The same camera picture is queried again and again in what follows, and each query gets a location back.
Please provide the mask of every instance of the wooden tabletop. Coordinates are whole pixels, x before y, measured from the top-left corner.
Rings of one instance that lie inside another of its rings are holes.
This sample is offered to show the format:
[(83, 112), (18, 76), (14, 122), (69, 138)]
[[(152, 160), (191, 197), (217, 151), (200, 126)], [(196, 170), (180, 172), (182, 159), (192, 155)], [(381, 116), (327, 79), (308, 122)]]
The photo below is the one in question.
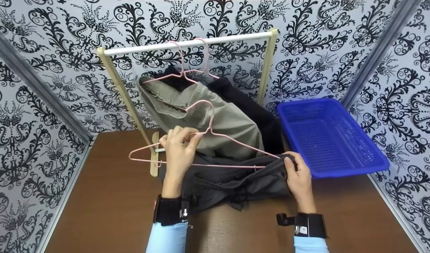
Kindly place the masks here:
[[(46, 253), (144, 252), (161, 182), (127, 156), (145, 145), (138, 131), (99, 134)], [(316, 180), (313, 191), (330, 252), (416, 252), (367, 176)], [(190, 217), (186, 251), (293, 252), (293, 227), (277, 226), (276, 213), (296, 211), (293, 199), (250, 202), (241, 212), (219, 205)]]

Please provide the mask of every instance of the wrist strap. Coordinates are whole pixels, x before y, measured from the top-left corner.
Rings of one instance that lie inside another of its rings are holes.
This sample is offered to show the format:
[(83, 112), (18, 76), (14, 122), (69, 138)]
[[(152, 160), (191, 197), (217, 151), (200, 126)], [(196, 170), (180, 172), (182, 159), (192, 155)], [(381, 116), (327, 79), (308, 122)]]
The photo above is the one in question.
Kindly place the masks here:
[(324, 216), (317, 213), (298, 213), (295, 217), (287, 217), (285, 213), (276, 214), (279, 226), (295, 226), (295, 236), (328, 238)]
[(181, 197), (175, 199), (165, 199), (160, 194), (156, 200), (154, 208), (153, 222), (160, 222), (162, 226), (170, 226), (187, 221), (187, 202)]

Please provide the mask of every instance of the blue plastic basket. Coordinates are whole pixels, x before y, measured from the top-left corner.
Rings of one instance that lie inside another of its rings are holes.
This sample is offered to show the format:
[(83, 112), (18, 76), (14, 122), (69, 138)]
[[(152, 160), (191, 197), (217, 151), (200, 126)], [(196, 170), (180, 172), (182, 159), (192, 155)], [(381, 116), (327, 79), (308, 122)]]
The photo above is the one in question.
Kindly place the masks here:
[(293, 150), (314, 178), (388, 170), (384, 154), (335, 99), (280, 103), (277, 110)]

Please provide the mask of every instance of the wall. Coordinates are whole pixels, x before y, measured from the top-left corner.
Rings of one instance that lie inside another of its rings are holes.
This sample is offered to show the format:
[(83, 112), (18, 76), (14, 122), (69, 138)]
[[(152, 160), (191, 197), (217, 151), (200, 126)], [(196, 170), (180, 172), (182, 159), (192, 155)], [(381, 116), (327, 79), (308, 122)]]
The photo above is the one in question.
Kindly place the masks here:
[(0, 59), (0, 253), (42, 246), (86, 149)]
[(430, 1), (425, 0), (350, 108), (391, 162), (372, 175), (430, 252)]
[[(385, 24), (395, 0), (0, 0), (0, 30), (93, 133), (133, 128), (96, 48), (117, 48), (279, 29), (265, 106), (292, 99), (340, 99)], [(212, 45), (210, 67), (255, 98), (265, 41)], [(186, 49), (186, 68), (203, 48)], [(147, 127), (136, 79), (178, 64), (175, 50), (115, 56)], [(204, 77), (194, 77), (208, 81)]]

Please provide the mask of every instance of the khaki pants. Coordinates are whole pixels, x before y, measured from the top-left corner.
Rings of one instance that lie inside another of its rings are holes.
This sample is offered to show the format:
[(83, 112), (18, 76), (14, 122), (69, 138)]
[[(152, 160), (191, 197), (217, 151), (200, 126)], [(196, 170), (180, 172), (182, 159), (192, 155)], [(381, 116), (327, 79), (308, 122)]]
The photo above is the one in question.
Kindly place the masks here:
[[(139, 79), (140, 95), (146, 110), (163, 130), (168, 131), (180, 125), (183, 128), (191, 127), (205, 131), (211, 115), (208, 104), (198, 104), (189, 112), (185, 111), (194, 102), (205, 99), (214, 106), (212, 128), (215, 133), (228, 135), (239, 142), (263, 150), (262, 135), (257, 125), (238, 107), (226, 103), (203, 84), (193, 84), (179, 92), (160, 80), (143, 83), (151, 79), (152, 77), (146, 76)], [(239, 161), (257, 156), (257, 152), (250, 148), (210, 133), (203, 136), (197, 150), (213, 157), (230, 157)]]

